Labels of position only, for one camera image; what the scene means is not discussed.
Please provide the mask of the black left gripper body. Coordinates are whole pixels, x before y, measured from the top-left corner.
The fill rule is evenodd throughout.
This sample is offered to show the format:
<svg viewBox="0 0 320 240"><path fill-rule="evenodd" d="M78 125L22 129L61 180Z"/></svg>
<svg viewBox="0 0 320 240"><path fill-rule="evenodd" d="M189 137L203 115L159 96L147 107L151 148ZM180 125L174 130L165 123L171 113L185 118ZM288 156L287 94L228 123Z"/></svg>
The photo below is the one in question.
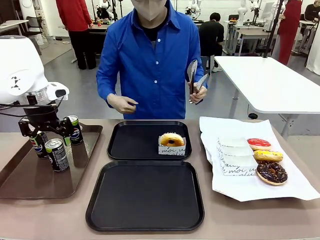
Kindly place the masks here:
<svg viewBox="0 0 320 240"><path fill-rule="evenodd" d="M59 132L60 120L57 117L57 112L58 105L56 103L24 107L25 117L39 125L43 132Z"/></svg>

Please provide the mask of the person right hand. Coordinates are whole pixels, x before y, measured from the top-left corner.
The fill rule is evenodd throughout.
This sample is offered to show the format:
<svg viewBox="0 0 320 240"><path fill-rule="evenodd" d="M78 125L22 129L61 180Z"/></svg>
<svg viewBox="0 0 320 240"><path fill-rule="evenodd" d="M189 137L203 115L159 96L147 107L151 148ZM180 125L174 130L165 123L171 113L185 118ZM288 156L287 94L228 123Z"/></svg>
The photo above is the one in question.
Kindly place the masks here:
<svg viewBox="0 0 320 240"><path fill-rule="evenodd" d="M137 101L127 97L110 93L107 98L107 103L121 114L133 114L136 111Z"/></svg>

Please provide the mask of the person left hand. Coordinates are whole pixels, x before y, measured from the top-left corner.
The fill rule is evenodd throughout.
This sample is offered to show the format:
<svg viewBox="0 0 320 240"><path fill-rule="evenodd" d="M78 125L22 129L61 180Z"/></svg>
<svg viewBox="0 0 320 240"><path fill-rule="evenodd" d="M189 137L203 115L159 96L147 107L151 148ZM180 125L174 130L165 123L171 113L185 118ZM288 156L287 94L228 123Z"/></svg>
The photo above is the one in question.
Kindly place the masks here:
<svg viewBox="0 0 320 240"><path fill-rule="evenodd" d="M194 86L193 93L189 95L189 102L196 105L200 103L206 95L207 88L205 86L201 86L200 89L197 89L197 87Z"/></svg>

